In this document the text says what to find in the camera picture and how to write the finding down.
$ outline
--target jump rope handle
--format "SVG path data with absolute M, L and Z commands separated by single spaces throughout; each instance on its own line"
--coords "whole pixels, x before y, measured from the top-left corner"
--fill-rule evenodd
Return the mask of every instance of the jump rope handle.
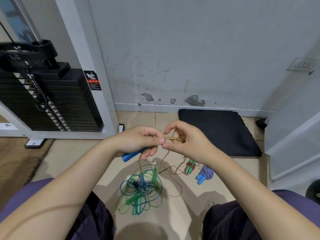
M 138 150 L 136 152 L 131 152 L 131 153 L 125 153 L 123 154 L 123 156 L 121 157 L 122 160 L 124 162 L 129 161 L 131 158 L 133 158 L 134 156 L 137 156 L 139 153 L 143 153 L 146 149 L 148 149 L 148 147 L 144 147 L 141 150 Z

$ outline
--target black exercise mat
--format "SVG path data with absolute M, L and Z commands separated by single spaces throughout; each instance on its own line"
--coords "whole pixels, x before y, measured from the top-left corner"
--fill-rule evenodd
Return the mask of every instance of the black exercise mat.
M 237 112 L 180 109 L 179 120 L 198 127 L 230 157 L 261 157 L 262 152 Z

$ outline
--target electrical outlet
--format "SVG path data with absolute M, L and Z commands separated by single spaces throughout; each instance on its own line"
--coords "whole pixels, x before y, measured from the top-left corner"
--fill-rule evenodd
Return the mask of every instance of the electrical outlet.
M 307 58 L 295 58 L 287 70 L 308 72 L 317 64 L 318 60 Z

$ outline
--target red warning sticker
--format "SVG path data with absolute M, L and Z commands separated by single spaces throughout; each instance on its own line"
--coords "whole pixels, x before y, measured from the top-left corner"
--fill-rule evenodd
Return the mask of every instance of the red warning sticker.
M 94 71 L 83 71 L 87 82 L 89 84 L 90 90 L 100 90 L 101 91 L 101 86 L 100 82 L 98 80 L 98 76 Z

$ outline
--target weight stack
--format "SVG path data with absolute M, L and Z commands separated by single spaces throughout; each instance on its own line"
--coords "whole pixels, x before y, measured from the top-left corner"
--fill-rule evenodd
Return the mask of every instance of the weight stack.
M 55 70 L 34 66 L 31 74 L 0 69 L 0 101 L 33 131 L 101 132 L 102 119 L 82 69 L 58 64 Z M 48 98 L 45 112 L 37 108 L 43 97 L 30 76 Z

